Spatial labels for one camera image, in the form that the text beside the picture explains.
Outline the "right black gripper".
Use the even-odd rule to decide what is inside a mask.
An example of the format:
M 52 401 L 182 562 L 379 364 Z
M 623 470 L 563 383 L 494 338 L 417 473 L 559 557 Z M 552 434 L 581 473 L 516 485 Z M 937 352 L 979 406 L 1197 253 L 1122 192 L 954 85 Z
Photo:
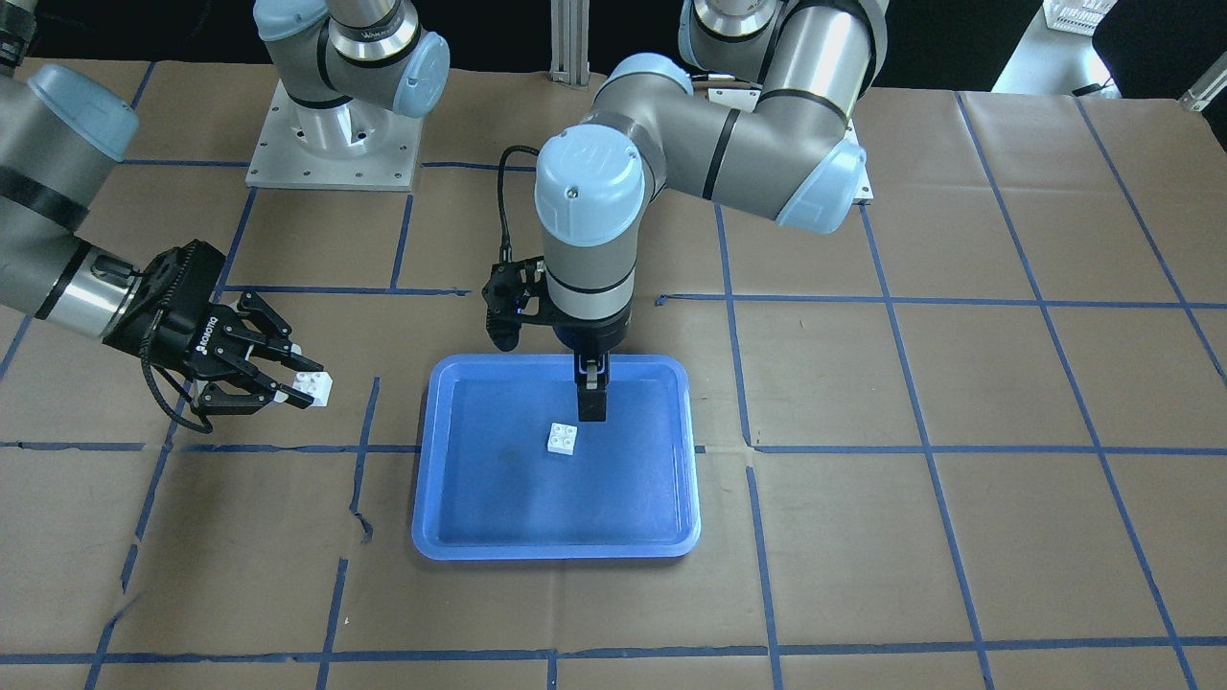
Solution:
M 201 417 L 253 415 L 271 403 L 307 409 L 315 397 L 281 381 L 215 357 L 213 339 L 229 324 L 229 335 L 252 347 L 255 357 L 271 359 L 294 372 L 319 373 L 324 366 L 294 350 L 292 328 L 254 291 L 240 293 L 234 306 L 210 301 L 225 255 L 206 241 L 193 239 L 158 254 L 142 271 L 104 259 L 104 282 L 126 290 L 126 306 L 106 328 L 104 344 L 131 354 L 141 365 L 148 389 L 153 370 L 175 371 L 191 381 L 190 409 Z

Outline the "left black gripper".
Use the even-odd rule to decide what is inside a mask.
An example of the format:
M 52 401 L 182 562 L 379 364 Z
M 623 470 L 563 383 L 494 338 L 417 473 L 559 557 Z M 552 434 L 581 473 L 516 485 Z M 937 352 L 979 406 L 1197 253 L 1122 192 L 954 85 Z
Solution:
M 547 277 L 544 257 L 494 263 L 481 291 L 486 331 L 499 351 L 512 351 L 519 345 L 521 327 L 552 328 L 561 344 L 574 351 L 578 420 L 602 424 L 609 419 L 609 351 L 623 341 L 632 307 L 596 320 L 566 314 L 552 300 Z

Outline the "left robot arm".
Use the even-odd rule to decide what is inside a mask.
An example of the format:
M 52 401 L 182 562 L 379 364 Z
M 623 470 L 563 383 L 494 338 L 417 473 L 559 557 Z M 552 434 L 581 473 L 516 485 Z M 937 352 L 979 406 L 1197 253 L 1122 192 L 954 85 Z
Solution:
M 582 122 L 536 149 L 544 255 L 517 262 L 510 231 L 482 296 L 494 346 L 525 324 L 571 349 L 580 421 L 609 415 L 640 219 L 666 189 L 782 226 L 831 233 L 867 169 L 847 135 L 887 52 L 885 1 L 687 1 L 683 64 L 618 61 Z

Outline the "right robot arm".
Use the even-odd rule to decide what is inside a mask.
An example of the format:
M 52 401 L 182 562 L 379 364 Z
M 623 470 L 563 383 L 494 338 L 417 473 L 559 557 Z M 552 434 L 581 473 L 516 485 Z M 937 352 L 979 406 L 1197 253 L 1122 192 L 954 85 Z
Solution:
M 312 153 L 366 153 L 387 123 L 425 117 L 445 88 L 452 48 L 410 1 L 258 1 L 253 18 Z M 139 119 L 69 68 L 13 79 L 34 34 L 36 2 L 5 1 L 2 303 L 137 359 L 155 401 L 188 428 L 271 403 L 325 405 L 333 377 L 267 301 L 212 301 L 226 263 L 213 246 L 189 241 L 136 269 L 80 239 Z

